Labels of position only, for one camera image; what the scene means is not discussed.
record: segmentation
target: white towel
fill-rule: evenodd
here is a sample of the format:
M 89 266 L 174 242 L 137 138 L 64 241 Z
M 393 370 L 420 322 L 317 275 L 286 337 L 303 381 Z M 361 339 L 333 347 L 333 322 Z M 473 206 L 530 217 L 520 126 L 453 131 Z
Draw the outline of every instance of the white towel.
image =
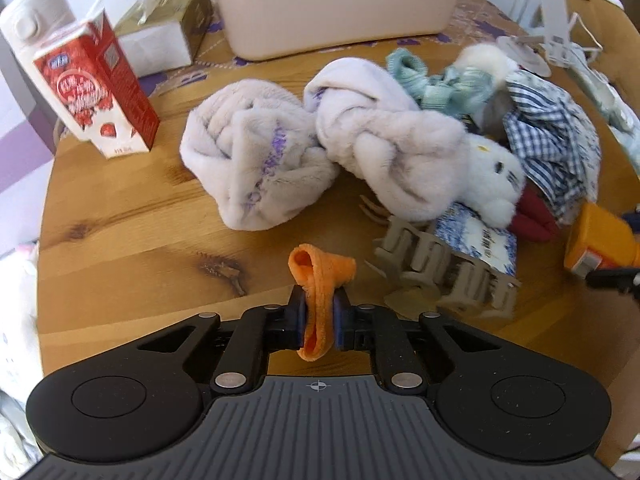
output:
M 255 79 L 226 86 L 191 111 L 180 155 L 223 222 L 245 231 L 293 218 L 338 172 L 318 144 L 314 115 L 284 88 Z
M 41 458 L 22 406 L 0 392 L 0 480 L 20 478 Z
M 36 332 L 37 245 L 0 260 L 0 390 L 21 404 L 42 379 Z
M 367 181 L 380 203 L 408 221 L 436 218 L 468 182 L 461 122 L 421 111 L 385 70 L 365 59 L 329 63 L 305 88 L 329 158 Z

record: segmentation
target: barcode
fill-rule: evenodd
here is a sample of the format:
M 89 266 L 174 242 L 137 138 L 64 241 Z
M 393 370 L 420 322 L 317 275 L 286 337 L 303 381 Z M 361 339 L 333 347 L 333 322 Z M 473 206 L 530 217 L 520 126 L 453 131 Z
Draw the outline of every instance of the barcode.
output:
M 594 254 L 591 251 L 584 251 L 584 254 L 571 270 L 577 276 L 585 278 L 589 272 L 597 269 L 601 262 L 602 258 L 597 254 Z
M 118 56 L 118 51 L 116 46 L 111 43 L 108 47 L 107 51 L 104 53 L 104 62 L 109 67 L 109 70 L 113 70 L 120 60 L 120 56 Z

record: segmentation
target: strawberry image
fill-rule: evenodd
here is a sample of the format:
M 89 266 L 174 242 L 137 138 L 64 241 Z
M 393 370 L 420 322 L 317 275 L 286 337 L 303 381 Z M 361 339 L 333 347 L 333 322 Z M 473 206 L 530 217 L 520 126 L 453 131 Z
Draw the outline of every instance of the strawberry image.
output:
M 100 126 L 100 134 L 103 137 L 115 137 L 116 127 L 113 123 L 104 123 Z
M 84 130 L 87 126 L 92 126 L 94 124 L 93 120 L 94 111 L 90 108 L 86 108 L 84 110 L 80 110 L 74 114 L 74 118 L 82 126 Z
M 107 94 L 98 101 L 96 106 L 98 110 L 111 110 L 113 108 L 113 96 L 111 94 Z

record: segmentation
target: white plastic basket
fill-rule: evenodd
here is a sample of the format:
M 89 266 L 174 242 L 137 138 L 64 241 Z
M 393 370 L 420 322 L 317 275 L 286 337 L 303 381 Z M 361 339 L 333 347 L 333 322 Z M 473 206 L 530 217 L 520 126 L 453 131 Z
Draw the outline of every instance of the white plastic basket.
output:
M 232 50 L 249 60 L 359 41 L 436 34 L 457 0 L 215 0 Z

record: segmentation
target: checkered cloth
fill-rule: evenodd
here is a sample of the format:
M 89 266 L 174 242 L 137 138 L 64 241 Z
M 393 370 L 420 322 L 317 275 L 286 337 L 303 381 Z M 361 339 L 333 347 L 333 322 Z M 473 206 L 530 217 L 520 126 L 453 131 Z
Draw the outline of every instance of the checkered cloth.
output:
M 598 197 L 598 134 L 571 96 L 549 81 L 520 70 L 508 76 L 507 89 L 515 104 L 503 119 L 511 150 L 556 219 L 571 223 L 583 198 Z

